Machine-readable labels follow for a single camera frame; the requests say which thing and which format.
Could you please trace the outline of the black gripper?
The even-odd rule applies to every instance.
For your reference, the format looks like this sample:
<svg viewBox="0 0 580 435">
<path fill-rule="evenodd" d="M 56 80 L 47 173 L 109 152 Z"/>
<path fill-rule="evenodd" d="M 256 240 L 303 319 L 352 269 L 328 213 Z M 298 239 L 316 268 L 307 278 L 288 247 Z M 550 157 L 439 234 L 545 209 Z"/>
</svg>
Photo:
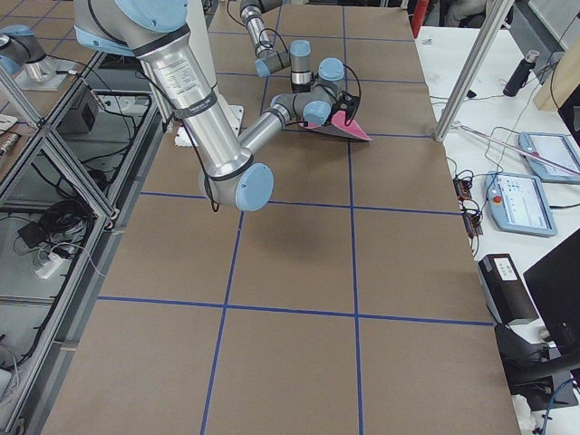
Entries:
<svg viewBox="0 0 580 435">
<path fill-rule="evenodd" d="M 359 97 L 352 95 L 347 91 L 341 91 L 339 93 L 338 99 L 331 106 L 331 111 L 325 125 L 329 125 L 334 122 L 334 117 L 337 113 L 343 113 L 343 120 L 341 124 L 345 126 L 350 126 L 355 118 L 355 115 L 359 109 Z"/>
</svg>

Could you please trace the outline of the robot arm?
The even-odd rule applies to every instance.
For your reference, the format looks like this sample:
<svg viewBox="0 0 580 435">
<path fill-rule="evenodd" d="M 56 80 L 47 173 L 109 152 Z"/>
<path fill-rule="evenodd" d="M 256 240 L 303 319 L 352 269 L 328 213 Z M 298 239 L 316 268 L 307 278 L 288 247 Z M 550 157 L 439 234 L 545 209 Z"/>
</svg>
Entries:
<svg viewBox="0 0 580 435">
<path fill-rule="evenodd" d="M 268 30 L 264 24 L 263 14 L 283 4 L 285 1 L 241 1 L 239 17 L 255 49 L 257 75 L 266 78 L 289 68 L 292 91 L 309 92 L 314 83 L 310 42 L 295 40 L 287 46 L 279 36 L 283 49 L 276 50 L 267 35 Z"/>
<path fill-rule="evenodd" d="M 348 66 L 330 57 L 313 72 L 306 40 L 282 51 L 270 43 L 262 16 L 279 6 L 279 1 L 243 1 L 239 16 L 255 49 L 257 74 L 267 77 L 289 68 L 293 90 L 277 95 L 253 125 L 236 134 L 190 47 L 187 2 L 74 4 L 77 41 L 95 51 L 138 59 L 145 79 L 182 122 L 198 146 L 200 184 L 213 208 L 231 205 L 255 211 L 269 201 L 274 175 L 255 155 L 287 125 L 329 126 L 337 134 L 354 124 L 361 98 L 343 89 Z"/>
</svg>

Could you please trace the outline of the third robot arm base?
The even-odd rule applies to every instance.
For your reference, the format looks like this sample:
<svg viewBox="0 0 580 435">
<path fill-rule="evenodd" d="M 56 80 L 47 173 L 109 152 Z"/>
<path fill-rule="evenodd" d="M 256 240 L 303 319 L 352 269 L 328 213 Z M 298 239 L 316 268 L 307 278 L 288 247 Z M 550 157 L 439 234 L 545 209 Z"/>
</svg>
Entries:
<svg viewBox="0 0 580 435">
<path fill-rule="evenodd" d="M 63 82 L 32 29 L 24 24 L 1 29 L 1 66 L 25 91 L 55 92 Z"/>
</svg>

